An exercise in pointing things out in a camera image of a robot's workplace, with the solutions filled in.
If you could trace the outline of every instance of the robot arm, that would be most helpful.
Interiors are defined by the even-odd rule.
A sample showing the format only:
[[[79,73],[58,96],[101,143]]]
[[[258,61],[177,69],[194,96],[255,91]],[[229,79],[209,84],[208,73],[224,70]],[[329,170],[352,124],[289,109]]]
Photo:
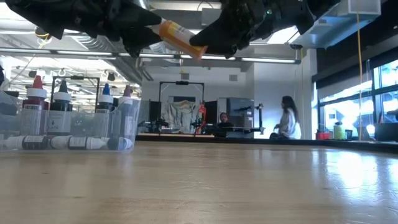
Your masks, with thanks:
[[[221,0],[220,17],[190,39],[208,46],[207,53],[232,56],[252,40],[297,26],[303,34],[314,20],[340,0]],[[132,57],[142,48],[162,41],[149,26],[162,18],[131,0],[6,0],[11,10],[50,35],[61,39],[64,29],[123,40]]]

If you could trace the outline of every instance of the table surface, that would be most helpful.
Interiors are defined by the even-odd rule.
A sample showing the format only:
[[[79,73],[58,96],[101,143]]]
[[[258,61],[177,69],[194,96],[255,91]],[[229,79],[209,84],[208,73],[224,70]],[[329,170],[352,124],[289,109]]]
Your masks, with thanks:
[[[398,157],[305,146],[137,142],[0,153],[0,223],[398,223]]]

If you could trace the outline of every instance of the desk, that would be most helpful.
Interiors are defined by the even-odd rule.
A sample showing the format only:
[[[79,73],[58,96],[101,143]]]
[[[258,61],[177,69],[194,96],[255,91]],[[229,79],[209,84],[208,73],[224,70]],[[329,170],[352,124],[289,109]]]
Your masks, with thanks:
[[[1,223],[398,223],[398,159],[318,146],[136,142],[0,153]]]

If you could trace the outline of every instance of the white shirt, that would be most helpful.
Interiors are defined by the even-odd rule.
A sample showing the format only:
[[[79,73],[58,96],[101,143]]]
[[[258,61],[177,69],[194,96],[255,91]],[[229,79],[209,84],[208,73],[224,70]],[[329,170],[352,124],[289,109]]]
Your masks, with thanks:
[[[290,139],[301,139],[300,124],[296,121],[292,109],[289,108],[287,109],[287,113],[283,113],[279,125],[279,134],[282,134]]]

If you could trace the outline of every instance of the clear plastic bin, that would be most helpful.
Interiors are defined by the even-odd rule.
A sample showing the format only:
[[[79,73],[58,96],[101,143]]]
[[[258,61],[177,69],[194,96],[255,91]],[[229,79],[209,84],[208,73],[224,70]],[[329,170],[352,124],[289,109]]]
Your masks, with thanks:
[[[0,151],[131,151],[134,149],[140,104],[139,100],[130,99],[110,113],[75,110],[53,113],[50,110],[21,109],[22,100],[0,91]]]

